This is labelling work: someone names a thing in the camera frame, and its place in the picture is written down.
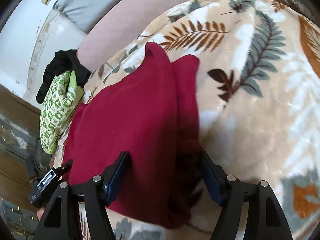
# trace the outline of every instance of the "floral blanket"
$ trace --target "floral blanket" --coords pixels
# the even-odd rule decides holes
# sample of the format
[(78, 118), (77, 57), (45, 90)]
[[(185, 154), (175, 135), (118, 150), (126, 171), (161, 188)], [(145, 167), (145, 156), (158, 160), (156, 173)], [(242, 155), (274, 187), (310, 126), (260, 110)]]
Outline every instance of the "floral blanket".
[[(160, 15), (92, 73), (84, 102), (137, 69), (149, 41), (163, 46), (170, 61), (187, 54), (200, 59), (202, 146), (226, 173), (246, 182), (267, 180), (293, 239), (306, 239), (320, 219), (320, 29), (273, 0), (188, 1)], [(80, 210), (90, 239), (83, 205)], [(170, 231), (108, 210), (117, 239), (209, 239), (220, 208), (206, 190), (191, 213), (187, 225)], [(237, 239), (243, 239), (245, 221), (243, 212)]]

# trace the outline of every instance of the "red towel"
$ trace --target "red towel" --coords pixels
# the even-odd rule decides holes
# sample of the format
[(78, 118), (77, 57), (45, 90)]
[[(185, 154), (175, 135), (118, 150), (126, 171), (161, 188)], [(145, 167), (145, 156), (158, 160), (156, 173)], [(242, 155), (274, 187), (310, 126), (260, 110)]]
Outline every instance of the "red towel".
[(146, 44), (141, 66), (121, 82), (80, 104), (64, 162), (73, 159), (70, 184), (101, 174), (121, 151), (132, 168), (110, 209), (144, 222), (177, 228), (190, 219), (198, 142), (195, 77), (199, 59), (170, 63), (156, 43)]

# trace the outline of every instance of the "green patterned cloth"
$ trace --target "green patterned cloth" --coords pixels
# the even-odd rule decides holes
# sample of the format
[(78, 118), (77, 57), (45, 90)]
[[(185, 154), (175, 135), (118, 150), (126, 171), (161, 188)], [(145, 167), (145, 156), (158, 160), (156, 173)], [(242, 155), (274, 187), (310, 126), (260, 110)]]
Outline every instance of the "green patterned cloth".
[(66, 71), (53, 79), (40, 115), (41, 145), (46, 153), (55, 152), (57, 139), (68, 126), (83, 93), (77, 86), (74, 71)]

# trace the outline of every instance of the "pink sheet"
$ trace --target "pink sheet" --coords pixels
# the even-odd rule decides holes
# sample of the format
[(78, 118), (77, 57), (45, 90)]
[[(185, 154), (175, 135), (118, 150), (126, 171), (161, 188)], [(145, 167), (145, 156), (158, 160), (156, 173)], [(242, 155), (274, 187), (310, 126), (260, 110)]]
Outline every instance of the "pink sheet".
[(80, 63), (94, 71), (135, 40), (157, 16), (188, 0), (122, 0), (90, 31), (78, 49)]

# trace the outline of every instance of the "black cloth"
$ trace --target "black cloth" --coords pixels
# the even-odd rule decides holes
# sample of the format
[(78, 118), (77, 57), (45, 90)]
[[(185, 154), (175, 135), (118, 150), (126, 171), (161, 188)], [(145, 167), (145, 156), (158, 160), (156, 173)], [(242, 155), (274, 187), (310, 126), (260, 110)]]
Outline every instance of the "black cloth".
[(76, 54), (76, 49), (60, 50), (54, 54), (55, 57), (50, 64), (47, 65), (44, 71), (42, 85), (36, 95), (36, 100), (39, 104), (43, 103), (54, 77), (61, 75), (67, 70), (74, 70), (76, 73), (77, 85), (84, 87), (91, 72), (80, 64)]

